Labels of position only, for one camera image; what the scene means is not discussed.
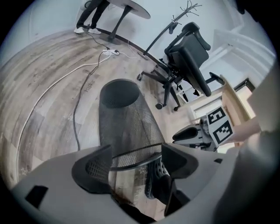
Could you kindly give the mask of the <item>round pedestal table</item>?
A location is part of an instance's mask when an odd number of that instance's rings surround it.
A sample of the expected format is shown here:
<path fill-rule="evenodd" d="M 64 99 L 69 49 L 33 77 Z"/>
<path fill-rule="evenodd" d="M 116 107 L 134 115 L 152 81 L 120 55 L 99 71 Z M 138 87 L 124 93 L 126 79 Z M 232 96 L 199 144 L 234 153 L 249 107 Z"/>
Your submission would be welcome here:
<path fill-rule="evenodd" d="M 123 21 L 123 19 L 125 18 L 125 16 L 128 13 L 132 13 L 132 14 L 137 15 L 138 17 L 141 17 L 144 19 L 151 18 L 150 14 L 148 13 L 148 11 L 146 9 L 144 9 L 143 6 L 139 5 L 138 3 L 136 3 L 132 0 L 107 0 L 107 1 L 109 3 L 123 9 L 123 13 L 122 13 L 120 19 L 118 20 L 113 31 L 108 36 L 108 42 L 113 43 L 113 41 L 115 40 L 115 37 L 116 37 L 116 32 L 117 32 L 121 22 Z"/>

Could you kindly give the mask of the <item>white power strip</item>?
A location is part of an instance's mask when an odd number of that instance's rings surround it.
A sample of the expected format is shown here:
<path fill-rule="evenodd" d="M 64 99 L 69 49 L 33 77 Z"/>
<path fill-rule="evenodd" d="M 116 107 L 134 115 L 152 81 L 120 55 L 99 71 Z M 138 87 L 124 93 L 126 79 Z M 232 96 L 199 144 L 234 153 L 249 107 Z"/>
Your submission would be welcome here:
<path fill-rule="evenodd" d="M 111 55 L 116 55 L 118 56 L 120 54 L 120 52 L 116 49 L 107 49 L 107 50 L 103 50 L 102 51 L 103 54 L 107 55 L 107 56 L 111 56 Z"/>

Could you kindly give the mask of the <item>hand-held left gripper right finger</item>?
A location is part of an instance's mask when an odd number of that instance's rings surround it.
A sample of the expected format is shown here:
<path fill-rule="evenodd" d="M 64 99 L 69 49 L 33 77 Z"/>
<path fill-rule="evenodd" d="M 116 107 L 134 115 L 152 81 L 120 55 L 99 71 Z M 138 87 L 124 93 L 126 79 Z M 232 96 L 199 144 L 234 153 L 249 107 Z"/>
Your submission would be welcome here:
<path fill-rule="evenodd" d="M 189 202 L 168 215 L 164 224 L 215 224 L 215 210 L 233 173 L 237 149 L 225 154 L 173 143 L 161 146 L 162 160 L 180 200 Z"/>

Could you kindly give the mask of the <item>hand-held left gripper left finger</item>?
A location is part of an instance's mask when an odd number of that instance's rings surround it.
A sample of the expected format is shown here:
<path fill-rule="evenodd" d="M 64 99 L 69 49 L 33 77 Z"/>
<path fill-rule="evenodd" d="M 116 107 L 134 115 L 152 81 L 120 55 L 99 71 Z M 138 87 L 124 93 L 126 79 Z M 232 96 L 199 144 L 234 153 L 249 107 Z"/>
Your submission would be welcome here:
<path fill-rule="evenodd" d="M 152 224 L 116 201 L 109 185 L 112 149 L 92 147 L 49 159 L 27 174 L 12 195 L 40 224 Z"/>

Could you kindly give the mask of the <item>black coat rack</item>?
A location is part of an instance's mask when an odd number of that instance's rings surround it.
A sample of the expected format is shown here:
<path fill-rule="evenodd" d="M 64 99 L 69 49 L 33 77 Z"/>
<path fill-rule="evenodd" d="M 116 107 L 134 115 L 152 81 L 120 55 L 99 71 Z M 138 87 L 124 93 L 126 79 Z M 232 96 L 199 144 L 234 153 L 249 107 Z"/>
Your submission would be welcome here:
<path fill-rule="evenodd" d="M 193 4 L 191 2 L 191 0 L 187 0 L 187 7 L 186 8 L 182 8 L 180 7 L 180 9 L 182 10 L 182 13 L 179 14 L 178 16 L 172 16 L 172 20 L 171 22 L 160 32 L 160 34 L 152 41 L 152 43 L 148 46 L 148 48 L 143 52 L 143 53 L 138 53 L 141 57 L 143 57 L 145 60 L 148 60 L 148 52 L 149 50 L 152 48 L 152 46 L 159 40 L 159 38 L 166 32 L 168 31 L 169 34 L 173 34 L 174 29 L 177 27 L 177 25 L 181 25 L 181 23 L 179 23 L 179 20 L 185 15 L 186 17 L 188 17 L 187 14 L 191 13 L 194 14 L 196 16 L 199 16 L 197 13 L 194 13 L 193 10 L 197 11 L 197 7 L 201 7 L 201 4 L 195 3 Z"/>

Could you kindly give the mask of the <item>person's right black clog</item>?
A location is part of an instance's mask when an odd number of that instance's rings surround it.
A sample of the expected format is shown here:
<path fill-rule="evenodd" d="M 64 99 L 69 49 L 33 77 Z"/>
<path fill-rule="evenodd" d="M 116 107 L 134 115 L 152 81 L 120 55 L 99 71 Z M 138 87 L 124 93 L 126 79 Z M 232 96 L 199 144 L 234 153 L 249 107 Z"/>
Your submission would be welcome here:
<path fill-rule="evenodd" d="M 156 199 L 152 194 L 152 184 L 155 180 L 159 179 L 164 175 L 169 175 L 163 162 L 162 157 L 159 157 L 157 160 L 151 162 L 147 166 L 147 179 L 145 185 L 145 195 L 149 199 Z"/>

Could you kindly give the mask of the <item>black mesh office chair with headrest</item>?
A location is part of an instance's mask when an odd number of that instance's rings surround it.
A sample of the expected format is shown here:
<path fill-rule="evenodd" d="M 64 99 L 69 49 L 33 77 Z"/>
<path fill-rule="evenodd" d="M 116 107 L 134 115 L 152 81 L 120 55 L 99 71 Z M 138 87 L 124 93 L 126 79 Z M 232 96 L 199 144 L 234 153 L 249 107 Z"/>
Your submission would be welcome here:
<path fill-rule="evenodd" d="M 178 111 L 181 107 L 175 90 L 172 87 L 173 83 L 179 88 L 180 82 L 186 81 L 194 88 L 195 95 L 199 95 L 198 93 L 201 92 L 206 97 L 212 94 L 208 86 L 209 83 L 217 81 L 221 85 L 225 84 L 222 78 L 212 72 L 210 72 L 210 78 L 205 80 L 200 71 L 200 66 L 209 59 L 207 52 L 210 49 L 211 46 L 200 34 L 199 26 L 194 22 L 190 22 L 182 28 L 182 32 L 164 50 L 168 63 L 162 61 L 157 64 L 158 67 L 161 67 L 168 74 L 168 77 L 164 77 L 156 70 L 153 70 L 151 73 L 142 71 L 138 74 L 137 80 L 139 81 L 142 80 L 143 76 L 147 76 L 162 84 L 164 88 L 164 102 L 157 103 L 155 105 L 157 109 L 162 109 L 167 105 L 169 95 L 172 95 L 177 103 L 174 111 Z"/>

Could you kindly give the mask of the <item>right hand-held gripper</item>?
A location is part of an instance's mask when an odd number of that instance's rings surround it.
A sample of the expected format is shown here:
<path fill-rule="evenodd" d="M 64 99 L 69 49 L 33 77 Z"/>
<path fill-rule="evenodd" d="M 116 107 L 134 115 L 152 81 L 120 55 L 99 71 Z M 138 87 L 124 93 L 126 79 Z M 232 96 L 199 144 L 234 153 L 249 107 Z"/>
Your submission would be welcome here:
<path fill-rule="evenodd" d="M 186 127 L 172 137 L 174 144 L 190 148 L 199 148 L 204 151 L 216 151 L 233 134 L 233 126 L 225 109 L 220 106 L 202 116 L 199 121 L 202 131 L 202 143 L 179 143 L 179 140 L 196 138 L 198 129 L 195 126 Z"/>

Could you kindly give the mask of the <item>person's right forearm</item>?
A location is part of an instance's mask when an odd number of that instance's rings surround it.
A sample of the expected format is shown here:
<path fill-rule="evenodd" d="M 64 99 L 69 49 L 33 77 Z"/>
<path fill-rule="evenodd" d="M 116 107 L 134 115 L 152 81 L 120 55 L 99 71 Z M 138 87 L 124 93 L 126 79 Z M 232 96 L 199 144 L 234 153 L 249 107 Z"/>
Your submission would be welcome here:
<path fill-rule="evenodd" d="M 259 133 L 261 128 L 259 126 L 259 122 L 257 117 L 240 124 L 234 126 L 234 134 L 227 140 L 226 143 L 237 143 L 237 142 L 244 142 L 247 140 L 251 135 L 255 133 Z"/>

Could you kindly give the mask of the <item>curved wooden desk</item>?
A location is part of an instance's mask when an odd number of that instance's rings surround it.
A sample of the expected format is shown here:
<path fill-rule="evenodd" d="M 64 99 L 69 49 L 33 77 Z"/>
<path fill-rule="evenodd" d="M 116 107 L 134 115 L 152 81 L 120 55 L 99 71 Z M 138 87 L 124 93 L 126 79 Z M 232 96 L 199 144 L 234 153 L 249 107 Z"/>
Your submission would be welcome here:
<path fill-rule="evenodd" d="M 247 87 L 235 91 L 223 75 L 220 77 L 224 80 L 222 106 L 228 113 L 232 125 L 241 125 L 254 118 L 256 115 L 248 103 L 248 98 L 252 95 L 252 92 Z"/>

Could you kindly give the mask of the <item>black mesh waste bin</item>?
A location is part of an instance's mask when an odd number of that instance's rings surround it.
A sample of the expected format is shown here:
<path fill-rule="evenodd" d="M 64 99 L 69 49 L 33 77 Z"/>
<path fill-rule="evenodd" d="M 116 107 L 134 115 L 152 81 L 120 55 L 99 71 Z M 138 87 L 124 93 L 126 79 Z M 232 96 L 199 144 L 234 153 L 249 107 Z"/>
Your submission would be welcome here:
<path fill-rule="evenodd" d="M 161 157 L 164 136 L 136 83 L 115 79 L 99 98 L 99 139 L 112 148 L 111 171 L 147 165 Z"/>

